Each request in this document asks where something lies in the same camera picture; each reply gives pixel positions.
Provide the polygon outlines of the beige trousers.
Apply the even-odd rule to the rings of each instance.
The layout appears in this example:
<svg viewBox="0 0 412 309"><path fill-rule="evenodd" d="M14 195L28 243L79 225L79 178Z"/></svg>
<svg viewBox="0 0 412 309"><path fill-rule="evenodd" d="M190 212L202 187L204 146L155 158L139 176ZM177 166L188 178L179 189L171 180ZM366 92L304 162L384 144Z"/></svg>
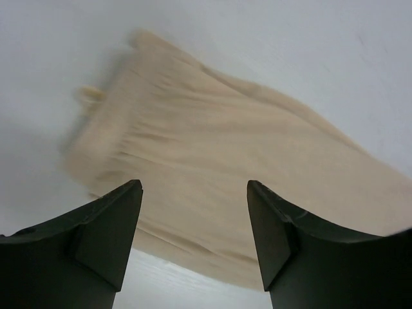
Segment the beige trousers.
<svg viewBox="0 0 412 309"><path fill-rule="evenodd" d="M247 183L328 221L386 236L411 226L411 180L299 101L206 67L141 31L108 89L84 88L65 154L93 196L138 179L134 247L262 289Z"/></svg>

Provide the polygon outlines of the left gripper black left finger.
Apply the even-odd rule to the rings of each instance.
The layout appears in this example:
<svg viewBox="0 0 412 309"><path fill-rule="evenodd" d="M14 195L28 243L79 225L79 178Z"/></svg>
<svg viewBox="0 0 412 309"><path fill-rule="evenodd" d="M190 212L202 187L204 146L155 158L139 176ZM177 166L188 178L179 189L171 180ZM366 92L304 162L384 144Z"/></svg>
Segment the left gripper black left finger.
<svg viewBox="0 0 412 309"><path fill-rule="evenodd" d="M131 180L54 219L1 236L1 308L112 308L143 196Z"/></svg>

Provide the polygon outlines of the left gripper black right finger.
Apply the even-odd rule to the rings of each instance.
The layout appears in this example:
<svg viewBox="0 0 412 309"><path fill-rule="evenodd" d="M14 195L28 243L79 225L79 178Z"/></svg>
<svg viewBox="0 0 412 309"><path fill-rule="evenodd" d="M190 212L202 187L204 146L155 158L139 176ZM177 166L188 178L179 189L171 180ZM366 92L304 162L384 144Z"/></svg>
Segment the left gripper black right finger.
<svg viewBox="0 0 412 309"><path fill-rule="evenodd" d="M410 308L411 231L374 236L247 184L263 288L274 308Z"/></svg>

